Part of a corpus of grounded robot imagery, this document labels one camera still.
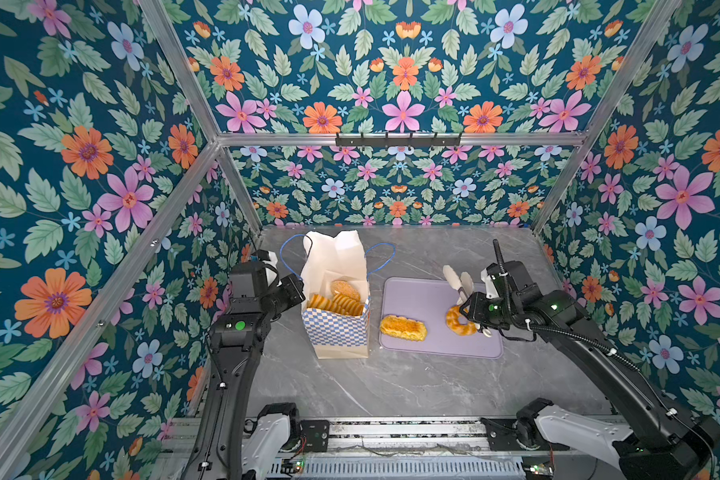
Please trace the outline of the lavender plastic tray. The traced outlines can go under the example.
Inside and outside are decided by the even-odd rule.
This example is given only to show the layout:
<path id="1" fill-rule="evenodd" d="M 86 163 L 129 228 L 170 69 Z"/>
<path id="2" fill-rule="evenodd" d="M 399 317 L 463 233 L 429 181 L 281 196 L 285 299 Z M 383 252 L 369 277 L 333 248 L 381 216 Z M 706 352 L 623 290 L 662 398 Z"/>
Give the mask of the lavender plastic tray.
<path id="1" fill-rule="evenodd" d="M 379 334 L 386 350 L 496 360 L 503 354 L 502 337 L 492 333 L 459 336 L 446 323 L 448 310 L 457 303 L 456 290 L 443 280 L 390 277 L 384 282 L 381 317 L 402 316 L 422 322 L 428 331 L 423 341 Z"/>

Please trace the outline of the ring shaped pretzel bread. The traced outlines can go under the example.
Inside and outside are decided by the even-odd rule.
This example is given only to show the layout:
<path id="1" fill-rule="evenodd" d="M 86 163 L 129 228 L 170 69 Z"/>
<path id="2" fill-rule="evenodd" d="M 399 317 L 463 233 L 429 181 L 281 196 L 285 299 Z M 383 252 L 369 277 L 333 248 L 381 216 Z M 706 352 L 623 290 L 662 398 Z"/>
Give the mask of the ring shaped pretzel bread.
<path id="1" fill-rule="evenodd" d="M 446 325 L 458 336 L 471 336 L 478 332 L 477 326 L 460 312 L 460 306 L 451 307 L 446 314 Z"/>

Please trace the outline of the checkered paper bag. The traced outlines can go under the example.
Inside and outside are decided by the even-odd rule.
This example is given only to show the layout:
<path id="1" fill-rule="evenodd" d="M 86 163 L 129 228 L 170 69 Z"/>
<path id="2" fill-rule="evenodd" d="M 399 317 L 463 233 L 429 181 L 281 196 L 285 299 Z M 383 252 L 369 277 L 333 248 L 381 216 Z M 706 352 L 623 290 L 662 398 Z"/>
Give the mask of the checkered paper bag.
<path id="1" fill-rule="evenodd" d="M 305 263 L 296 271 L 282 265 L 303 282 L 305 300 L 300 316 L 320 360 L 366 359 L 370 354 L 370 275 L 396 255 L 392 243 L 365 246 L 356 230 L 334 236 L 310 231 L 288 238 L 299 240 Z"/>

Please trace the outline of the round orange bun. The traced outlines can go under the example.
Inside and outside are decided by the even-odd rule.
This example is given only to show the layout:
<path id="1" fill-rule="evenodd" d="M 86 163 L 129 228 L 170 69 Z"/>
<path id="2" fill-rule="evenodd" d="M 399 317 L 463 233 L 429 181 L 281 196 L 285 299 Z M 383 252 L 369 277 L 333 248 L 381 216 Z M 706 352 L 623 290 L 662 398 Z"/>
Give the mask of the round orange bun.
<path id="1" fill-rule="evenodd" d="M 348 281 L 334 280 L 330 284 L 330 290 L 333 296 L 343 295 L 353 301 L 360 302 L 361 295 L 359 291 L 353 287 Z"/>

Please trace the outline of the braided pastry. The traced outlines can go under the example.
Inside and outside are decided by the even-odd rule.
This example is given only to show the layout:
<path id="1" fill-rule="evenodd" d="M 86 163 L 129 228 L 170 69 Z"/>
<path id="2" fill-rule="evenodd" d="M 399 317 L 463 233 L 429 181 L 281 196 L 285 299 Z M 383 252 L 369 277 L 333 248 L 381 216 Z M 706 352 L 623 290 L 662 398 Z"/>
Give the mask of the braided pastry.
<path id="1" fill-rule="evenodd" d="M 407 341 L 421 342 L 428 335 L 424 323 L 406 317 L 388 315 L 380 322 L 382 334 Z"/>

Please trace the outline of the ridged long bread roll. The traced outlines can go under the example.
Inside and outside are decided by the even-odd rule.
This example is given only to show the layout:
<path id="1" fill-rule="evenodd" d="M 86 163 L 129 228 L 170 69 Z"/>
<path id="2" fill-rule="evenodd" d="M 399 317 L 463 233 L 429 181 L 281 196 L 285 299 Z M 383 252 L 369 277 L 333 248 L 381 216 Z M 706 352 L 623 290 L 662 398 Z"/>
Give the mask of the ridged long bread roll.
<path id="1" fill-rule="evenodd" d="M 328 298 L 323 297 L 318 294 L 314 294 L 311 296 L 311 298 L 307 302 L 307 308 L 327 311 L 327 312 L 336 313 L 339 315 L 349 315 L 350 314 L 350 312 L 347 309 L 345 309 L 344 307 L 339 305 L 336 301 L 328 299 Z"/>

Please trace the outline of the sugared bread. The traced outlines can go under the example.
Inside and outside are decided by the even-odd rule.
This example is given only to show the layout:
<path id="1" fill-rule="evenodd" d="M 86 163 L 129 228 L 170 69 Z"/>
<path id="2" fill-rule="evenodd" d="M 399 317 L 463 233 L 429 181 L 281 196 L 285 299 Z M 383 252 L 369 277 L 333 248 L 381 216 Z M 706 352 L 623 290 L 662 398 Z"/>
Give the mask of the sugared bread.
<path id="1" fill-rule="evenodd" d="M 341 309 L 343 315 L 359 317 L 363 314 L 364 304 L 353 301 L 343 295 L 333 297 L 333 302 Z"/>

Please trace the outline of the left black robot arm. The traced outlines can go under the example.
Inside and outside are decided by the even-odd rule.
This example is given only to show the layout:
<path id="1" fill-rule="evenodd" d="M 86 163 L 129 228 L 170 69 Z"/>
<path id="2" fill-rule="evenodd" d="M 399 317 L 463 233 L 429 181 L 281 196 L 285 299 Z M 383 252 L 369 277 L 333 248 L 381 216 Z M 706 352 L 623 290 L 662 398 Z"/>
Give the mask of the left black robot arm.
<path id="1" fill-rule="evenodd" d="M 210 380 L 184 479 L 264 479 L 280 450 L 294 439 L 297 408 L 267 405 L 245 432 L 253 380 L 272 322 L 304 301 L 294 274 L 243 282 L 209 334 Z"/>

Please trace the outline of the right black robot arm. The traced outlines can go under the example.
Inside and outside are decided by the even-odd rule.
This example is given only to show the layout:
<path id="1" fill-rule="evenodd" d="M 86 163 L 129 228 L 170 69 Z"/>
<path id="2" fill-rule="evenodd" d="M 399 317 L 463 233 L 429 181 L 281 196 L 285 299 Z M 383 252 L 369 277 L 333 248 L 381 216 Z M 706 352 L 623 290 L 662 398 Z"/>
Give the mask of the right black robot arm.
<path id="1" fill-rule="evenodd" d="M 720 425 L 660 393 L 610 343 L 584 307 L 562 290 L 541 292 L 519 261 L 498 260 L 481 273 L 483 291 L 446 265 L 458 292 L 457 313 L 481 333 L 511 329 L 541 339 L 571 360 L 623 418 L 608 423 L 538 398 L 516 414 L 517 443 L 527 450 L 563 445 L 618 469 L 627 479 L 692 479 L 714 468 Z"/>

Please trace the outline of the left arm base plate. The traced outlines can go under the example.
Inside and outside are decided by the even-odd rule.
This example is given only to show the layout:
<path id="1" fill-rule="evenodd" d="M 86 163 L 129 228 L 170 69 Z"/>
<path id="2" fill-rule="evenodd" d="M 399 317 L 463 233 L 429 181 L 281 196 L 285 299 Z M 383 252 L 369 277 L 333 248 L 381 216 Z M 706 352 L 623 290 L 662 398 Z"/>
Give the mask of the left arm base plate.
<path id="1" fill-rule="evenodd" d="M 331 422 L 325 419 L 301 420 L 302 452 L 325 453 L 328 451 Z"/>

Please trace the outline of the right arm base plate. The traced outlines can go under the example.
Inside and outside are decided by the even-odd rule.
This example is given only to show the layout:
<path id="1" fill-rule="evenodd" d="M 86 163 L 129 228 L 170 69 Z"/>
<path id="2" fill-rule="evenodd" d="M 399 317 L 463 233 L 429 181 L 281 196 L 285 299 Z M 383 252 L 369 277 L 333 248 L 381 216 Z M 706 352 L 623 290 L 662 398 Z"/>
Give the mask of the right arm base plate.
<path id="1" fill-rule="evenodd" d="M 568 446 L 543 439 L 531 420 L 480 417 L 479 422 L 485 427 L 486 439 L 494 451 L 570 450 Z"/>

